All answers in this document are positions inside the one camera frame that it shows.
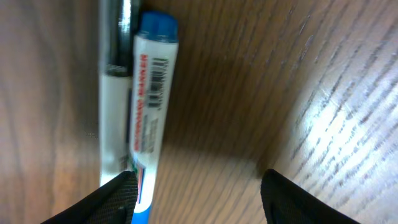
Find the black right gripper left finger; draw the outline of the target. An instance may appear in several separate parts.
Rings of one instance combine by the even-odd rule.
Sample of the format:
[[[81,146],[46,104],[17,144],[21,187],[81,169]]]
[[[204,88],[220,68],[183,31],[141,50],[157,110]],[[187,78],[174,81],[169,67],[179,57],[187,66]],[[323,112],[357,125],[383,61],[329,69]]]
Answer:
[[[45,224],[130,224],[138,196],[136,174],[124,171]]]

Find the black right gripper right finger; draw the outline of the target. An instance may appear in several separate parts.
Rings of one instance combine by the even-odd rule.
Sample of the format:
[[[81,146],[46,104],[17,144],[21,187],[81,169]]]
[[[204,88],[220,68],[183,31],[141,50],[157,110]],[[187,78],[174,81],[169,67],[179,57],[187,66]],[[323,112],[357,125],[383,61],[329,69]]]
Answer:
[[[270,224],[358,224],[274,169],[266,170],[262,177],[261,199],[267,223]]]

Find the blue capped white marker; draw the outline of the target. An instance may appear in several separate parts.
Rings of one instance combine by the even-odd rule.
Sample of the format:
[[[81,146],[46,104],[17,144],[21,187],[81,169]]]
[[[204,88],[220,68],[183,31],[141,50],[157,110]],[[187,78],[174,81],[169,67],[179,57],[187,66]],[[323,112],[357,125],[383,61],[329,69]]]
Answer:
[[[142,14],[133,46],[129,150],[138,196],[132,224],[149,221],[178,47],[176,19],[156,11]]]

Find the black capped white marker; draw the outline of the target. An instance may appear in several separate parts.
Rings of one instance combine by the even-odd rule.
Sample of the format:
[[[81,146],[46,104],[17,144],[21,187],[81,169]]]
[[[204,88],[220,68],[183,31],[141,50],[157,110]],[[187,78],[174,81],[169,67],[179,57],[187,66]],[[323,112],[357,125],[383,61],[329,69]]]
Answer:
[[[141,2],[99,2],[100,185],[128,169],[132,50]]]

